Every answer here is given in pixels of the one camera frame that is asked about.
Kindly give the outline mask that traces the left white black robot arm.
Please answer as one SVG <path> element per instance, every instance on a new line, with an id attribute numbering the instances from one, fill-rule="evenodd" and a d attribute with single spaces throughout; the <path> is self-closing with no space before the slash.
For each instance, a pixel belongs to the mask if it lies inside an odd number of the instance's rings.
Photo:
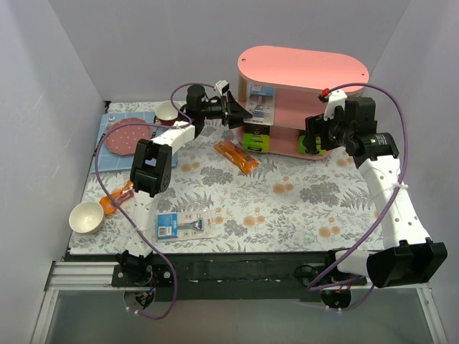
<path id="1" fill-rule="evenodd" d="M 143 287 L 152 280 L 152 269 L 147 256 L 159 250 L 153 247 L 151 237 L 161 195 L 171 181 L 173 154 L 199 136 L 206 120 L 220 120 L 230 129 L 238 128 L 252 115 L 229 91 L 229 84 L 221 80 L 215 86 L 219 94 L 208 98 L 207 84 L 186 84 L 186 103 L 180 108 L 171 98 L 171 114 L 161 117 L 156 108 L 156 127 L 164 131 L 155 138 L 138 141 L 133 156 L 130 181 L 133 183 L 134 208 L 126 219 L 136 232 L 126 250 L 117 257 L 118 263 L 134 285 Z"/>

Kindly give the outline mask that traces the blue razor blister pack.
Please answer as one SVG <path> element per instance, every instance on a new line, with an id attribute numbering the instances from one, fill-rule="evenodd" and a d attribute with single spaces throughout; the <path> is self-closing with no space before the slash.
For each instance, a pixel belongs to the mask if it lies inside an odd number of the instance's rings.
<path id="1" fill-rule="evenodd" d="M 159 214 L 155 235 L 157 241 L 165 242 L 211 238 L 213 223 L 210 210 Z"/>
<path id="2" fill-rule="evenodd" d="M 271 86 L 249 83 L 245 109 L 252 117 L 244 119 L 245 123 L 268 125 L 274 123 L 275 91 Z"/>

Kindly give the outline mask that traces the black green Gillette razor box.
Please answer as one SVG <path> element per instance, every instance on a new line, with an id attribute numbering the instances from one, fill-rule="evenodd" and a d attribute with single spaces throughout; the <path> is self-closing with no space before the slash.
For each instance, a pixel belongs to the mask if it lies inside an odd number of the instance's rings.
<path id="1" fill-rule="evenodd" d="M 242 147 L 245 151 L 267 153 L 270 145 L 270 126 L 245 123 Z"/>

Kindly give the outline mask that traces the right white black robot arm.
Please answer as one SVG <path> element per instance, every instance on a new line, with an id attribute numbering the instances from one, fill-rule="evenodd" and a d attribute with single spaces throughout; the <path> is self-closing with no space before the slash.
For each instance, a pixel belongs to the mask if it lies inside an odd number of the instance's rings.
<path id="1" fill-rule="evenodd" d="M 430 280 L 448 256 L 445 244 L 434 242 L 421 224 L 404 184 L 407 164 L 399 159 L 394 138 L 377 130 L 376 103 L 370 97 L 349 100 L 342 90 L 319 97 L 322 115 L 306 119 L 304 144 L 329 151 L 343 147 L 354 160 L 379 216 L 371 226 L 382 228 L 382 251 L 362 251 L 363 236 L 350 249 L 331 253 L 328 263 L 308 287 L 323 289 L 322 279 L 340 285 L 350 275 L 367 277 L 375 287 L 422 284 Z"/>

